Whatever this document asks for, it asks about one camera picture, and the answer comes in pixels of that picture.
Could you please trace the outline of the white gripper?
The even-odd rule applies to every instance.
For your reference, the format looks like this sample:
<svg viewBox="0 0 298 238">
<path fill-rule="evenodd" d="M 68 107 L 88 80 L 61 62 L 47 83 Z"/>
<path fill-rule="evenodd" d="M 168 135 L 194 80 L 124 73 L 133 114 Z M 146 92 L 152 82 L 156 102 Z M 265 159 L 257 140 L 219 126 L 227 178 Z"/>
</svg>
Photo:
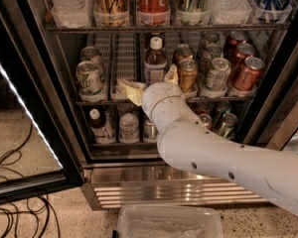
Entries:
<svg viewBox="0 0 298 238">
<path fill-rule="evenodd" d="M 136 106 L 142 105 L 143 111 L 155 125 L 168 125 L 185 115 L 189 107 L 177 85 L 175 64 L 170 66 L 164 81 L 151 84 L 147 89 L 142 82 L 123 78 L 119 78 L 117 83 L 119 92 Z"/>
</svg>

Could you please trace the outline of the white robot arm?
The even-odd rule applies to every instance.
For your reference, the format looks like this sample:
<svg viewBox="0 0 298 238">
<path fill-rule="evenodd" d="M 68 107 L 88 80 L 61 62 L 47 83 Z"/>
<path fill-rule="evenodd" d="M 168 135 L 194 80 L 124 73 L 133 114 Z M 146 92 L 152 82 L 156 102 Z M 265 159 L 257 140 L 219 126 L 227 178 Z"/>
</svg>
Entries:
<svg viewBox="0 0 298 238">
<path fill-rule="evenodd" d="M 298 155 L 227 140 L 207 129 L 187 105 L 173 67 L 149 86 L 119 78 L 119 91 L 158 130 L 157 150 L 169 166 L 234 182 L 298 216 Z"/>
</svg>

